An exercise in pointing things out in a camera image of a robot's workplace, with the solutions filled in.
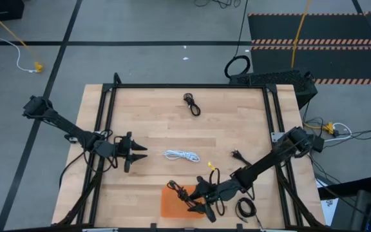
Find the black aluminium table frame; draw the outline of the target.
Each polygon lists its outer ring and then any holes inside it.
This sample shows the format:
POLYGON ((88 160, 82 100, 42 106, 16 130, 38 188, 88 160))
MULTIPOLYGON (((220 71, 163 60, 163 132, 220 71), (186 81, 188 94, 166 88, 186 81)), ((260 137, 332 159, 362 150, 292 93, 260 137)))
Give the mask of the black aluminium table frame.
POLYGON ((206 217, 164 218, 162 190, 170 180, 188 187, 196 177, 207 177, 210 162, 225 180, 239 168, 230 156, 238 149, 251 162, 271 150, 272 130, 289 130, 301 123, 291 85, 276 88, 281 114, 265 104, 261 89, 225 84, 121 84, 109 105, 110 94, 100 84, 88 84, 76 124, 84 130, 109 127, 115 135, 132 132, 147 150, 146 158, 133 163, 128 173, 119 166, 102 176, 97 211, 93 199, 86 202, 84 222, 117 229, 279 229, 284 226, 280 193, 274 169, 261 174, 254 184, 260 221, 241 222, 235 202, 225 205, 225 215, 210 222, 206 217))

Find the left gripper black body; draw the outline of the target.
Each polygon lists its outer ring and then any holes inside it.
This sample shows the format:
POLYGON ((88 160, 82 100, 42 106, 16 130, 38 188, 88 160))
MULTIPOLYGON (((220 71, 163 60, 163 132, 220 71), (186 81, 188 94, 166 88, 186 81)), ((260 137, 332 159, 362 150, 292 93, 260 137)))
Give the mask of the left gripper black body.
POLYGON ((122 157, 125 159, 124 172, 128 173, 131 166, 131 136, 132 132, 129 131, 125 136, 116 136, 114 138, 114 152, 113 158, 122 157))

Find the black power adapter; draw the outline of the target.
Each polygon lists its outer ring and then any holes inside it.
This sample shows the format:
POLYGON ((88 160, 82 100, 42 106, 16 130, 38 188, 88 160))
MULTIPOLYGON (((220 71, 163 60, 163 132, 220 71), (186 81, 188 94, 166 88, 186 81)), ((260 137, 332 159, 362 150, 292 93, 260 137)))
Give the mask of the black power adapter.
POLYGON ((314 135, 312 138, 312 149, 318 153, 323 151, 325 140, 321 137, 314 135))

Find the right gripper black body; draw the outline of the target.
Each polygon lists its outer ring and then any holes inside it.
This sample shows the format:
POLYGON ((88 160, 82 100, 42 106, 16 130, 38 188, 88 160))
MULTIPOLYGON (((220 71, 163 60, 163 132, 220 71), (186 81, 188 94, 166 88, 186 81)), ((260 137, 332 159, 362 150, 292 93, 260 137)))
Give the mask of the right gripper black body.
POLYGON ((218 193, 216 187, 210 184, 208 181, 204 180, 201 176, 197 176, 198 184, 201 184, 206 187, 205 195, 201 198, 204 199, 204 203, 206 205, 206 216, 210 222, 216 221, 216 216, 214 211, 211 208, 211 204, 214 204, 218 200, 218 193))

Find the black perforated computer case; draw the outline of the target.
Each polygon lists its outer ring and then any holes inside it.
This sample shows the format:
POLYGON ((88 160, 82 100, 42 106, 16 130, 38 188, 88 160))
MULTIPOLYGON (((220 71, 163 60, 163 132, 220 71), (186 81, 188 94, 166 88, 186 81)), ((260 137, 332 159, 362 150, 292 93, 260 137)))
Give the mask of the black perforated computer case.
POLYGON ((246 86, 292 85, 299 109, 302 109, 318 93, 314 84, 314 76, 303 70, 232 75, 229 78, 229 84, 246 86))

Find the orange tray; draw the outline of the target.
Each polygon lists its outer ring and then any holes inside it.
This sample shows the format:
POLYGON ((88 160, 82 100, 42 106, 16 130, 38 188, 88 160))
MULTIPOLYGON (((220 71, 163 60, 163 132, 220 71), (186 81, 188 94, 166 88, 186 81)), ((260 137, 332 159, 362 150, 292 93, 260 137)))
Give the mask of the orange tray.
POLYGON ((161 216, 164 218, 204 218, 205 215, 197 212, 188 211, 187 204, 180 200, 175 190, 167 186, 162 190, 161 196, 161 216))

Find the black hazard-striped floor mat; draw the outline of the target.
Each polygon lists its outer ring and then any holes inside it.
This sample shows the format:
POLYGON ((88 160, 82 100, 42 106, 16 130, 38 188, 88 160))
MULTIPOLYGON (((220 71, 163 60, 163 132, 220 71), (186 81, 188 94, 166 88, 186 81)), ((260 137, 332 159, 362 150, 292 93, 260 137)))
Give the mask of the black hazard-striped floor mat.
POLYGON ((310 71, 317 84, 371 84, 371 12, 248 15, 256 73, 310 71))

